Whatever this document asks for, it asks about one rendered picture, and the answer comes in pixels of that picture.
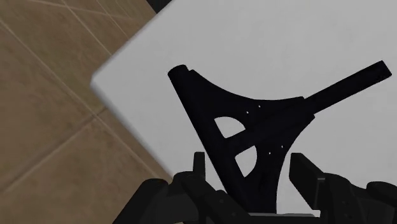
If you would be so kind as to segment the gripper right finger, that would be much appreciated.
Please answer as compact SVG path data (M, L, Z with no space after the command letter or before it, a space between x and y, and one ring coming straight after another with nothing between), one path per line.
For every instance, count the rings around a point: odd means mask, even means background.
M365 188L323 172L302 153L292 153L289 180L309 207L321 212L318 224L397 224L397 186L371 181Z

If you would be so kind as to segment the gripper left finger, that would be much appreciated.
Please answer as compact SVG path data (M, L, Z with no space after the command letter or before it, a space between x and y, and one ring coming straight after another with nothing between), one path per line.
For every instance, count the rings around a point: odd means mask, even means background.
M226 192L205 180L205 153L196 152L193 170L172 183L152 178L139 188L113 224L251 224L251 216Z

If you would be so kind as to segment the black triangular handled tool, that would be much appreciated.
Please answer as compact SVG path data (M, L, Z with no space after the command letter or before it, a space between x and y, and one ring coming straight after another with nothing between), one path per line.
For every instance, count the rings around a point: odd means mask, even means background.
M185 65L168 77L226 192L249 213L275 213L286 154L314 115L392 74L383 61L307 97L251 99Z

